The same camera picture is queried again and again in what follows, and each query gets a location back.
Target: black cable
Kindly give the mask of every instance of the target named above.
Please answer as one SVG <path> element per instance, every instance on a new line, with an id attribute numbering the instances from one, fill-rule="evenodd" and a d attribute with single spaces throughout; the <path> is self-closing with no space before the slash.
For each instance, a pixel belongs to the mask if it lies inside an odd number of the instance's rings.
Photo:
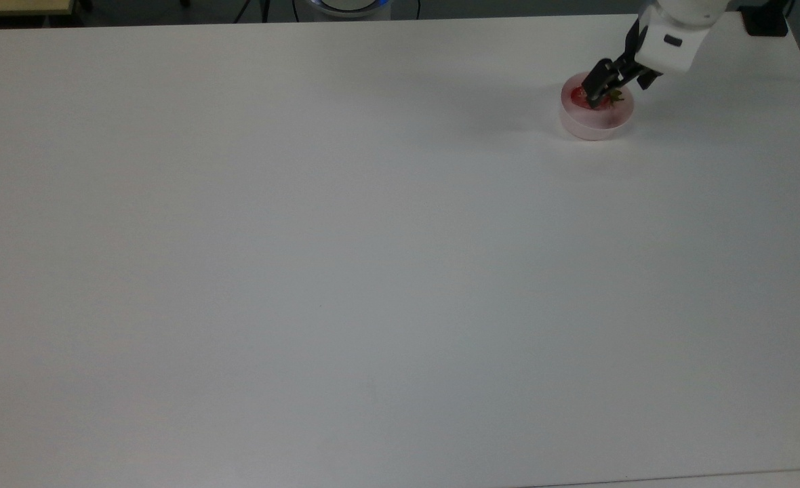
<path id="1" fill-rule="evenodd" d="M 240 22 L 240 18 L 242 18 L 242 16 L 243 16 L 243 13 L 244 13 L 244 12 L 246 12 L 246 7 L 248 7 L 248 6 L 249 6 L 249 3 L 250 3 L 250 2 L 252 2 L 252 0 L 246 0 L 246 1 L 243 3 L 243 7 L 241 7 L 241 8 L 240 8 L 240 12 L 238 12 L 238 16 L 236 16 L 236 18 L 235 18 L 235 24 L 236 24 L 237 22 Z"/>
<path id="2" fill-rule="evenodd" d="M 261 24 L 267 24 L 267 12 L 271 11 L 271 0 L 264 0 L 264 9 L 261 10 Z"/>
<path id="3" fill-rule="evenodd" d="M 252 0 L 246 0 L 243 4 L 243 7 L 238 12 L 238 16 L 235 18 L 235 24 L 240 21 L 242 18 L 243 13 L 246 12 L 246 7 L 249 6 L 249 3 Z M 267 24 L 267 12 L 271 9 L 271 0 L 264 0 L 264 9 L 261 10 L 261 24 Z"/>

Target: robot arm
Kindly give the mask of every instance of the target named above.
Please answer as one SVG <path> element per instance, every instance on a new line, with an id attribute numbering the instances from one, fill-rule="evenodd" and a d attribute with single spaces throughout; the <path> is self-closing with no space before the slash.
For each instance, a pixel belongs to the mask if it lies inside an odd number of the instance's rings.
<path id="1" fill-rule="evenodd" d="M 663 74 L 685 73 L 728 0 L 647 0 L 619 58 L 602 59 L 583 81 L 595 108 L 607 93 L 638 78 L 647 89 Z"/>

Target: round container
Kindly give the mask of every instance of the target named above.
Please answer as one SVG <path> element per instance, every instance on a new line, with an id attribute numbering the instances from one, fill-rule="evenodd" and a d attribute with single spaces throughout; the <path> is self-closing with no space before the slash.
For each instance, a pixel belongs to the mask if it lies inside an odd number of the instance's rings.
<path id="1" fill-rule="evenodd" d="M 560 93 L 560 122 L 572 136 L 586 141 L 601 141 L 632 117 L 635 99 L 627 87 L 621 87 L 623 100 L 604 110 L 591 110 L 572 103 L 572 90 L 580 86 L 587 73 L 578 73 L 569 78 Z"/>
<path id="2" fill-rule="evenodd" d="M 305 0 L 313 9 L 313 20 L 316 22 L 335 22 L 348 20 L 391 20 L 391 3 L 394 0 L 369 0 L 361 9 L 340 9 L 322 0 Z M 340 7 L 357 6 L 355 2 L 331 2 Z"/>

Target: strawberry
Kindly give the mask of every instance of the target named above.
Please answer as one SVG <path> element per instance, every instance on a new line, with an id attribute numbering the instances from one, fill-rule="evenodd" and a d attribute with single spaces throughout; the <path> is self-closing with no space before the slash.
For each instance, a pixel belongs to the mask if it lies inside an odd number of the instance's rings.
<path id="1" fill-rule="evenodd" d="M 599 103 L 598 107 L 592 108 L 586 101 L 586 90 L 584 90 L 584 87 L 576 87 L 572 90 L 571 99 L 572 103 L 579 107 L 604 110 L 606 108 L 613 107 L 614 102 L 622 102 L 622 95 L 623 93 L 619 89 L 613 89 L 602 98 L 602 101 Z"/>

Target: table surface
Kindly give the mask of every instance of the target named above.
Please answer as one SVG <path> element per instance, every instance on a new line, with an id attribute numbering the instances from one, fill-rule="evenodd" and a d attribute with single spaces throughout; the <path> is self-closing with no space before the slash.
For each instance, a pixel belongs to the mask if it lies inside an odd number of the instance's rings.
<path id="1" fill-rule="evenodd" d="M 577 488 L 601 488 L 601 485 L 574 485 Z M 618 481 L 607 488 L 800 488 L 800 470 L 761 472 L 701 478 L 651 479 Z"/>
<path id="2" fill-rule="evenodd" d="M 75 0 L 0 0 L 0 16 L 53 16 L 72 12 Z"/>
<path id="3" fill-rule="evenodd" d="M 0 488 L 800 469 L 799 50 L 633 20 L 0 32 Z"/>

